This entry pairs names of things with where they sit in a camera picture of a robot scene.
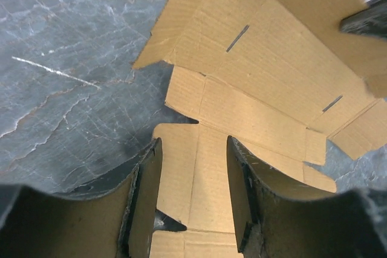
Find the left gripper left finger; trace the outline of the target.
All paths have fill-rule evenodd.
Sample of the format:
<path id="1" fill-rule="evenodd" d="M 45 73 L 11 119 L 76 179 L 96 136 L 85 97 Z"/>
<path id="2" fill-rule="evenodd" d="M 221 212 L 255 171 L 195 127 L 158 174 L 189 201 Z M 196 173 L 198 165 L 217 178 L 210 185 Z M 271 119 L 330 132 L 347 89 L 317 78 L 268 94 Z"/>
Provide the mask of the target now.
<path id="1" fill-rule="evenodd" d="M 68 193 L 1 186 L 2 257 L 148 257 L 163 161 L 153 140 Z"/>

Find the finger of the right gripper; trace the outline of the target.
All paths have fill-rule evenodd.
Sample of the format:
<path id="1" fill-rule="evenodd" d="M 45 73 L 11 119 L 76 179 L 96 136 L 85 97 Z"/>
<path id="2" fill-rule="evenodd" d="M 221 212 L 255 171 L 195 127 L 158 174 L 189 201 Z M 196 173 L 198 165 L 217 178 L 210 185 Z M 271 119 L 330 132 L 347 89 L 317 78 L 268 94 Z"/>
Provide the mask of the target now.
<path id="1" fill-rule="evenodd" d="M 370 0 L 368 8 L 340 22 L 340 32 L 386 40 L 386 0 Z"/>

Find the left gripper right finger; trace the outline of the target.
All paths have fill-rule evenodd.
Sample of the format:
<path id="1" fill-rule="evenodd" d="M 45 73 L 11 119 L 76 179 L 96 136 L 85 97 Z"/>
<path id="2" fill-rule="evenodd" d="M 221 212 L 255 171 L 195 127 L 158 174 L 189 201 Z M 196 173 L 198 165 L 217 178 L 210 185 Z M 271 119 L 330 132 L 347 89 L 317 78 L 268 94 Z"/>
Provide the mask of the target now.
<path id="1" fill-rule="evenodd" d="M 270 166 L 234 137 L 227 174 L 244 257 L 385 257 L 386 191 L 331 193 Z"/>

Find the brown cardboard box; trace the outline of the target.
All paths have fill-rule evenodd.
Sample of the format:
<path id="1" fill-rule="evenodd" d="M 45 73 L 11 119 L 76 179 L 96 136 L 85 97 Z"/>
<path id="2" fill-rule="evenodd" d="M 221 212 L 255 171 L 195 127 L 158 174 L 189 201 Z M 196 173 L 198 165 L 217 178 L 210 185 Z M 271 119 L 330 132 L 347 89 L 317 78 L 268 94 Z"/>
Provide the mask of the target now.
<path id="1" fill-rule="evenodd" d="M 237 257 L 226 139 L 333 192 L 309 169 L 332 141 L 352 158 L 386 143 L 386 102 L 363 76 L 386 71 L 386 43 L 339 31 L 364 0 L 168 0 L 134 68 L 173 65 L 165 104 L 196 123 L 159 124 L 158 207 L 188 229 L 153 235 L 151 257 Z"/>

